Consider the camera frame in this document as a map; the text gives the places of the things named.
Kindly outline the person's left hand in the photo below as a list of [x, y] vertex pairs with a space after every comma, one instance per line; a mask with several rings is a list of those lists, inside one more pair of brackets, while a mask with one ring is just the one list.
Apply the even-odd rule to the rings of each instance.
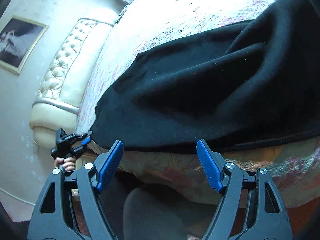
[[75, 170], [76, 159], [74, 157], [68, 157], [66, 159], [56, 158], [54, 161], [55, 168], [62, 168], [64, 171], [69, 172]]

